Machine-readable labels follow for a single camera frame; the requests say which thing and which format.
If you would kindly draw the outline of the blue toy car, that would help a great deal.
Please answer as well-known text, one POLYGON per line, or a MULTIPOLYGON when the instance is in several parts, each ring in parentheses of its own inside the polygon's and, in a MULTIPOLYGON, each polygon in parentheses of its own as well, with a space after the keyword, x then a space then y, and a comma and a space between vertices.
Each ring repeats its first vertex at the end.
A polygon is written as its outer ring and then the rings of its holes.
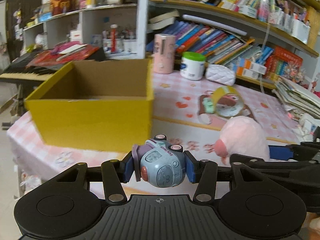
POLYGON ((143 145, 132 147, 136 181, 146 181, 154 187, 180 185, 185 178, 186 160, 183 147, 171 144, 164 134, 158 134, 143 145))

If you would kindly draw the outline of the pink plush toy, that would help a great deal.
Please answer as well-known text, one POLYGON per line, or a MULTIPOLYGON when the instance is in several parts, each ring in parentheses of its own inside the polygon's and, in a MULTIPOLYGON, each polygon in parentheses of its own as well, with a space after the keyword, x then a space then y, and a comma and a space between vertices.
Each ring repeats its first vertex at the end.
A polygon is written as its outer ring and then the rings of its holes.
POLYGON ((232 117, 224 124, 214 151, 225 165, 230 164, 233 154, 270 160, 270 149, 263 128, 246 116, 232 117))

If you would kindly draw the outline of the yellow tape roll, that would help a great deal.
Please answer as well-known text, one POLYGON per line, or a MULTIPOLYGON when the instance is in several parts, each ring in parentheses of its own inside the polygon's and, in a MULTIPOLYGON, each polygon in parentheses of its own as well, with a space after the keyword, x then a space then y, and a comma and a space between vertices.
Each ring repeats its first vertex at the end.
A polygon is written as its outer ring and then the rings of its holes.
POLYGON ((244 101, 232 86, 221 86, 212 94, 215 113, 223 118, 231 118, 240 114, 244 101))

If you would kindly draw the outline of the white power strip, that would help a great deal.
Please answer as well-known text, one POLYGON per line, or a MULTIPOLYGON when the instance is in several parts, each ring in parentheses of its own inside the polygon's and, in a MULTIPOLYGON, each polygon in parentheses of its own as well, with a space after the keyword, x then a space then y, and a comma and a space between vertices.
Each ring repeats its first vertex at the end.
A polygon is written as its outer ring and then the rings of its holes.
POLYGON ((319 137, 319 119, 305 113, 299 120, 299 129, 305 141, 316 141, 319 137))

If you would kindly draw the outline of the stack of papers and books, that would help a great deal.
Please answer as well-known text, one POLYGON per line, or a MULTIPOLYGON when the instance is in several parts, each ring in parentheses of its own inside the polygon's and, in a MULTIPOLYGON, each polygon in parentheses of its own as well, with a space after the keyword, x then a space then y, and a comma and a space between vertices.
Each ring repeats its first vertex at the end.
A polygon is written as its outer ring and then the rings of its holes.
POLYGON ((297 119, 303 114, 319 119, 319 97, 316 94, 284 77, 280 77, 274 85, 273 92, 286 111, 291 111, 297 119))

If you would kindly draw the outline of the small green toy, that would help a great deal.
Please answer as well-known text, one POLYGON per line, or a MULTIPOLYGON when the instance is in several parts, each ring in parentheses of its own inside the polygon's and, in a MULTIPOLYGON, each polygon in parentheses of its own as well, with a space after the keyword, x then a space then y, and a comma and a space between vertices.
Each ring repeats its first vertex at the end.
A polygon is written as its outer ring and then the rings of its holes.
POLYGON ((204 106, 204 112, 207 114, 214 114, 215 108, 212 100, 209 97, 206 97, 202 100, 202 104, 204 106))

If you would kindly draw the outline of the yellow cardboard box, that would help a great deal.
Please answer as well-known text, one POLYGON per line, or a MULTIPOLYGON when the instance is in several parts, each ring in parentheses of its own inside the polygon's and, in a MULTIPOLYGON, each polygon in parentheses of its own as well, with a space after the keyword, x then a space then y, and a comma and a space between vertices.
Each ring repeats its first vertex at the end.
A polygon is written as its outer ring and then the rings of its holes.
POLYGON ((70 62, 33 91, 25 106, 48 145, 127 152, 151 136, 151 62, 70 62))

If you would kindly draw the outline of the red book box set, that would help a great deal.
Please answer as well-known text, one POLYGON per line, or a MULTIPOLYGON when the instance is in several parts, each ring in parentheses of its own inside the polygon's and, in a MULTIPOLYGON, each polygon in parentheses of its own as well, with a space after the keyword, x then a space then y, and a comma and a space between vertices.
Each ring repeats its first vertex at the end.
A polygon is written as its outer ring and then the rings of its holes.
POLYGON ((303 63, 300 56, 280 46, 273 46, 272 49, 265 62, 265 79, 277 81, 280 76, 290 75, 292 68, 293 71, 300 70, 303 63))

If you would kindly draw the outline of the white orange box lower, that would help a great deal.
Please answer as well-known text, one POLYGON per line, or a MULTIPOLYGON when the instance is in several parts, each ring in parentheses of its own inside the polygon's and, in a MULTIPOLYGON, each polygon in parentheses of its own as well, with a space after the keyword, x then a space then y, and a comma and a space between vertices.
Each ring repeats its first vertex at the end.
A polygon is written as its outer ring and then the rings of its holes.
POLYGON ((250 69, 246 69, 244 67, 234 66, 233 70, 235 71, 236 75, 238 75, 238 76, 246 77, 246 78, 253 79, 253 80, 259 79, 259 73, 254 72, 250 69))

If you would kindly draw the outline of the white orange box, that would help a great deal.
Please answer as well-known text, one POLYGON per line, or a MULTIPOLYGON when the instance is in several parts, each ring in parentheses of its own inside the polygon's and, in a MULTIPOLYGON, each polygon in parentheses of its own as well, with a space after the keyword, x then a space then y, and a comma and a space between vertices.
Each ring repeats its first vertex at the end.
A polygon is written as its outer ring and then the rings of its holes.
POLYGON ((238 75, 238 76, 246 77, 246 78, 253 79, 253 80, 259 79, 259 73, 254 72, 250 69, 246 69, 244 67, 234 66, 233 70, 235 71, 236 75, 238 75))
POLYGON ((266 70, 267 70, 265 66, 252 62, 248 59, 243 59, 243 58, 238 59, 238 61, 236 62, 236 66, 237 66, 236 73, 238 75, 242 75, 242 72, 244 69, 248 69, 262 75, 266 74, 266 70))

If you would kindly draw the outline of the white orange box upper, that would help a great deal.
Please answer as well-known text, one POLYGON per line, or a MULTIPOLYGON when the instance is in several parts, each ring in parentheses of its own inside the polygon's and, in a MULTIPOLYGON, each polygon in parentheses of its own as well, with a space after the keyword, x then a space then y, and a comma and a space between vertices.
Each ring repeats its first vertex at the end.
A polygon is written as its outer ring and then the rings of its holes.
POLYGON ((248 69, 262 75, 266 74, 266 70, 267 70, 265 66, 252 62, 248 59, 243 59, 243 58, 238 59, 238 61, 236 62, 236 66, 237 66, 236 73, 238 75, 242 75, 242 72, 244 69, 248 69))

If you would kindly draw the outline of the white quilted purse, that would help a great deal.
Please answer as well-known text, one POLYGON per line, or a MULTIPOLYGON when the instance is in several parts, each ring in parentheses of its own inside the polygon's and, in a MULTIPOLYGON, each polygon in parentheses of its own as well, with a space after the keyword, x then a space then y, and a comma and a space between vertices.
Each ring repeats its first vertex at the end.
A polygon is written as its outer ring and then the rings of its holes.
POLYGON ((232 86, 235 84, 236 73, 225 66, 210 64, 206 69, 205 78, 222 85, 232 86))

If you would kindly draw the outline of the white jar green lid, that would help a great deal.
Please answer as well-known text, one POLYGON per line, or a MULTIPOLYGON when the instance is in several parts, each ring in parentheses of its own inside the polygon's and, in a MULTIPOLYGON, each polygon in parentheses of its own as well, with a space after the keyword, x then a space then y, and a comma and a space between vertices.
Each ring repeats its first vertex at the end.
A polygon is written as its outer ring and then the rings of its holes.
POLYGON ((206 57, 200 53, 186 51, 182 54, 180 74, 183 78, 198 81, 204 74, 206 57))

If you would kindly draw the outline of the white desk organizer box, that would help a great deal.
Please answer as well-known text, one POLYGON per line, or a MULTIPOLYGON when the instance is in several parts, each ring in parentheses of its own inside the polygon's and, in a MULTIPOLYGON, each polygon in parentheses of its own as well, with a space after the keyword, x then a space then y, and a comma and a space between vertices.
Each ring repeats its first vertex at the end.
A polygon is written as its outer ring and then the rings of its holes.
POLYGON ((309 38, 310 26, 304 22, 294 19, 291 36, 307 44, 309 38))

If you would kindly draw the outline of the white pen holder cups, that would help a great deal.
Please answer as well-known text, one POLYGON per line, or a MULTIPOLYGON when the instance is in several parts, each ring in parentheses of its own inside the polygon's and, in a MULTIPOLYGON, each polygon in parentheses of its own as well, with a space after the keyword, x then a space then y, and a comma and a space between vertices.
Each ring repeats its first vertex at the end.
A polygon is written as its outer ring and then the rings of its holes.
MULTIPOLYGON (((107 54, 112 53, 112 40, 103 38, 103 49, 107 54)), ((137 42, 136 39, 116 39, 116 50, 114 53, 136 54, 137 42)))

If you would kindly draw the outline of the row of leaning books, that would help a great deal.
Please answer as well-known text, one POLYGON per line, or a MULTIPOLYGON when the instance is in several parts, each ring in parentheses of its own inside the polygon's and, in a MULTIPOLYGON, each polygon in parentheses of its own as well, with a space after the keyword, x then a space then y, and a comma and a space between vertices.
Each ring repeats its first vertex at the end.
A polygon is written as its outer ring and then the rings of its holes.
POLYGON ((226 62, 255 41, 210 25, 177 20, 158 33, 174 37, 170 45, 174 59, 180 60, 183 53, 192 52, 203 55, 212 63, 226 62))

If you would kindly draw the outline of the red folder on keyboard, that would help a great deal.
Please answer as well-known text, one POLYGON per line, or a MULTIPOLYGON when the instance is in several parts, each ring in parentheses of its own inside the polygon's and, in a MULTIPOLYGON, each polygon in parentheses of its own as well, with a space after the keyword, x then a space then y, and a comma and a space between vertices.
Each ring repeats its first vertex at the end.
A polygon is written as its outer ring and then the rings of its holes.
POLYGON ((51 67, 71 61, 95 60, 103 61, 105 53, 103 48, 91 44, 74 44, 64 50, 44 50, 38 53, 27 67, 51 67))

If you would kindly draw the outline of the pink cylindrical humidifier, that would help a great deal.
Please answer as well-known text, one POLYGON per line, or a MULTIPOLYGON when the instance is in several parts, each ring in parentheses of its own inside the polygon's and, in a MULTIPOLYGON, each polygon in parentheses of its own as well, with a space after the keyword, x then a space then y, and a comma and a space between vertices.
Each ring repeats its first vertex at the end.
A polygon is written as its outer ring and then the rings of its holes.
POLYGON ((153 48, 153 70, 158 74, 171 74, 174 70, 176 36, 156 34, 153 48))

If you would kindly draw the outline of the black electronic keyboard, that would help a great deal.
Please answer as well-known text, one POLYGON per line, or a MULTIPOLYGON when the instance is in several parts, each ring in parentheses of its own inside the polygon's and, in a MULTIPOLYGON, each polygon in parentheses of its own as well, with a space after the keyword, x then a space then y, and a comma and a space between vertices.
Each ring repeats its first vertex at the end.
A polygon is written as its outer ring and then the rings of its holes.
POLYGON ((1 82, 46 81, 55 72, 71 61, 106 59, 103 48, 85 45, 68 54, 52 54, 50 50, 33 51, 15 59, 1 71, 1 82))

